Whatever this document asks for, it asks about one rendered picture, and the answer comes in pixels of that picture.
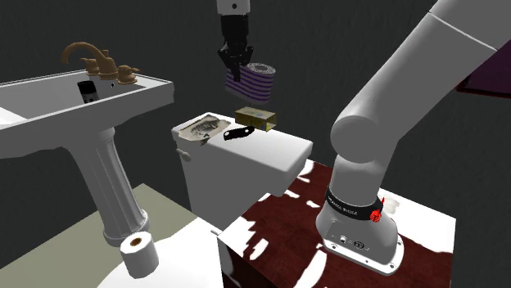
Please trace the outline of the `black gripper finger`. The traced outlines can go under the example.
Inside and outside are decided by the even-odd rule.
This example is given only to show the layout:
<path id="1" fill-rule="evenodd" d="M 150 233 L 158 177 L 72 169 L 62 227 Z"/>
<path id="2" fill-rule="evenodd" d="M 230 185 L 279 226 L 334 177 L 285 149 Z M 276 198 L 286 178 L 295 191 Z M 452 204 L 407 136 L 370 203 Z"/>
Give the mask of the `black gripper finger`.
<path id="1" fill-rule="evenodd" d="M 253 46 L 247 46 L 246 50 L 241 52 L 238 56 L 239 65 L 247 66 L 251 61 L 253 51 L 254 51 Z"/>
<path id="2" fill-rule="evenodd" d="M 222 47 L 217 53 L 224 65 L 230 70 L 233 80 L 239 82 L 241 80 L 241 73 L 237 53 L 229 47 Z"/>

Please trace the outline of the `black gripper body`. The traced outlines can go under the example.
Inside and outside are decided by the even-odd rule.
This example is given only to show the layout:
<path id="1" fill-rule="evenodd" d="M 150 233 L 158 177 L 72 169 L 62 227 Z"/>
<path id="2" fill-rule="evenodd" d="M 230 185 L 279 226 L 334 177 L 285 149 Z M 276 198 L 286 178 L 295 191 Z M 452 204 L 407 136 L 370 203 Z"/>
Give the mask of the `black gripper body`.
<path id="1" fill-rule="evenodd" d="M 227 52 L 230 56 L 253 53 L 253 47 L 247 45 L 248 15 L 221 16 L 220 24 L 224 37 L 224 44 L 220 48 L 220 52 Z"/>

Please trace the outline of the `yellow box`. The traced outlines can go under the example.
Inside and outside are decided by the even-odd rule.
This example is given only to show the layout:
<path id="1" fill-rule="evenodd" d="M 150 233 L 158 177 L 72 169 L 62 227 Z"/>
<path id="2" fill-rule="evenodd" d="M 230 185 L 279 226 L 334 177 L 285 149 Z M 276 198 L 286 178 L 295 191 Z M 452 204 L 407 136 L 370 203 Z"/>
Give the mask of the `yellow box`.
<path id="1" fill-rule="evenodd" d="M 261 131 L 268 132 L 276 127 L 277 117 L 274 112 L 245 106 L 235 111 L 235 122 L 240 125 L 253 126 Z"/>

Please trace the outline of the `black flat tool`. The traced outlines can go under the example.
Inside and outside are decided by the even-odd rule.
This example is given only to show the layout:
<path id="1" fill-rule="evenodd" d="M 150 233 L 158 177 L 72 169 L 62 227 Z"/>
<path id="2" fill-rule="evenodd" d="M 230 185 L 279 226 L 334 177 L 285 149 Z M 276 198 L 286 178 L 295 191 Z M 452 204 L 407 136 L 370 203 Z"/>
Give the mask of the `black flat tool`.
<path id="1" fill-rule="evenodd" d="M 233 140 L 236 138 L 247 137 L 252 134 L 256 129 L 253 126 L 246 126 L 242 128 L 230 129 L 224 133 L 224 140 Z"/>

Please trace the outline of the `grey printed booklet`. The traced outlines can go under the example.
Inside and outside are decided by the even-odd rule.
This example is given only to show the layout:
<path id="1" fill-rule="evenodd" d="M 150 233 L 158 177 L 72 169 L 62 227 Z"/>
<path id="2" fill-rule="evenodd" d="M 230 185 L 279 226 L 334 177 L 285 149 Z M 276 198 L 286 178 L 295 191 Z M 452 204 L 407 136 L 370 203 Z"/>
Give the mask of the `grey printed booklet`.
<path id="1" fill-rule="evenodd" d="M 190 142 L 206 142 L 226 129 L 230 123 L 213 115 L 206 115 L 186 128 L 179 130 L 179 137 Z"/>

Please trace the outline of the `bronze faucet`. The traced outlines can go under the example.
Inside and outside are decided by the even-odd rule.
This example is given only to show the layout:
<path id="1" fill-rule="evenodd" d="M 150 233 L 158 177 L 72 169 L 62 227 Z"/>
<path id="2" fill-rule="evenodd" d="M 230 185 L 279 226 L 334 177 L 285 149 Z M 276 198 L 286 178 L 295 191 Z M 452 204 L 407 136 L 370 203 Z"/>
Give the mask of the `bronze faucet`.
<path id="1" fill-rule="evenodd" d="M 128 65 L 117 66 L 115 61 L 110 57 L 108 50 L 100 50 L 86 42 L 77 42 L 68 45 L 61 54 L 60 62 L 68 64 L 70 54 L 78 49 L 85 49 L 93 56 L 93 58 L 81 58 L 81 61 L 85 63 L 87 75 L 98 76 L 100 80 L 116 79 L 118 84 L 123 85 L 133 84 L 138 81 L 135 73 L 138 73 L 139 69 Z"/>

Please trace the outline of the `black bottle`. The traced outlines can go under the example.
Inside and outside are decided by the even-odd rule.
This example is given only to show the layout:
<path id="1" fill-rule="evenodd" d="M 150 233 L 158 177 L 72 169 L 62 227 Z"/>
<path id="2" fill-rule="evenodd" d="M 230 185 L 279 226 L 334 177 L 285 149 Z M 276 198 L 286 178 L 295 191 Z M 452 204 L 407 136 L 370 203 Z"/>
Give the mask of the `black bottle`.
<path id="1" fill-rule="evenodd" d="M 92 80 L 80 81 L 77 86 L 85 104 L 99 100 L 97 89 Z"/>

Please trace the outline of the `white toilet paper roll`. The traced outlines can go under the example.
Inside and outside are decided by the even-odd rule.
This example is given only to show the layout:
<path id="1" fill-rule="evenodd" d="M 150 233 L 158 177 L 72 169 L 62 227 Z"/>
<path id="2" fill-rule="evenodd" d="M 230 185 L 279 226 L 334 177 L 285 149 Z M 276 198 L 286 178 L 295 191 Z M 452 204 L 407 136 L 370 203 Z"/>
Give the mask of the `white toilet paper roll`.
<path id="1" fill-rule="evenodd" d="M 155 243 L 149 232 L 135 232 L 126 237 L 120 245 L 120 254 L 134 279 L 147 277 L 159 265 Z"/>

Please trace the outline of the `dark purple flat panel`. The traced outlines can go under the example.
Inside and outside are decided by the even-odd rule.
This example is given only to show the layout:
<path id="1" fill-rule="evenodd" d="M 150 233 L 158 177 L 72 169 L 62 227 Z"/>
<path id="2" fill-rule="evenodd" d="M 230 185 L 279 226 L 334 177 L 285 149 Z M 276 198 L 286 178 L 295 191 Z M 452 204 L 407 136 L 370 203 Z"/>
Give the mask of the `dark purple flat panel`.
<path id="1" fill-rule="evenodd" d="M 511 99 L 511 39 L 455 89 L 457 92 Z"/>

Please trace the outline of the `white pedestal sink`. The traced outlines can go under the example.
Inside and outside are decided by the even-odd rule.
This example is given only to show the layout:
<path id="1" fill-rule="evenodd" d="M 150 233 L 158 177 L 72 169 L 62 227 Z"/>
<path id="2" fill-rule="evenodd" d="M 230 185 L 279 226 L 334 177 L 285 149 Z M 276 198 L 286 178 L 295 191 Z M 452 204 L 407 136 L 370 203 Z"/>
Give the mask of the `white pedestal sink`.
<path id="1" fill-rule="evenodd" d="M 77 84 L 88 79 L 100 98 L 84 103 Z M 136 80 L 119 84 L 77 70 L 0 84 L 0 159 L 66 148 L 114 247 L 150 226 L 117 154 L 115 126 L 174 101 L 173 82 L 141 74 Z"/>

